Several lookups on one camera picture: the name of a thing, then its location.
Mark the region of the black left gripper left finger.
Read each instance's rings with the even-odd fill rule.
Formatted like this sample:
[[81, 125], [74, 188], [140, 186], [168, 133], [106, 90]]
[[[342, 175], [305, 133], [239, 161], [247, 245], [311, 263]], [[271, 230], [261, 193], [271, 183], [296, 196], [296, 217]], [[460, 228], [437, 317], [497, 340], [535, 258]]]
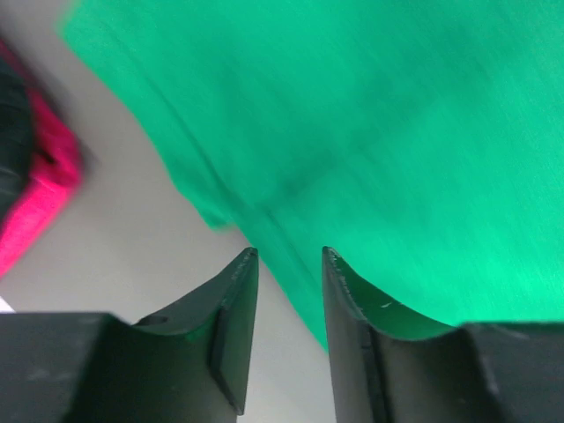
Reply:
[[109, 313], [1, 317], [4, 422], [234, 422], [245, 409], [258, 253], [129, 324]]

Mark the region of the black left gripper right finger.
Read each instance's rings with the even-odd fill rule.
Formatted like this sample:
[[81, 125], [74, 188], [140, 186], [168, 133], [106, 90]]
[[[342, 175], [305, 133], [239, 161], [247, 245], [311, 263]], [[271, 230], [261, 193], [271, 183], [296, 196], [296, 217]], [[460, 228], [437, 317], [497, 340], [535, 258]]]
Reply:
[[561, 323], [449, 327], [324, 248], [323, 301], [340, 422], [560, 422]]

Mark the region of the green t-shirt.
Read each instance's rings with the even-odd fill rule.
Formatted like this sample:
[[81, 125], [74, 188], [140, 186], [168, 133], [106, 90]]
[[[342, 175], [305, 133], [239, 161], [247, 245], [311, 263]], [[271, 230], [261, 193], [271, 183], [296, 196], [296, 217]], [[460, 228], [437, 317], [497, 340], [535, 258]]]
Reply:
[[562, 2], [78, 1], [61, 35], [319, 343], [323, 247], [385, 310], [562, 319]]

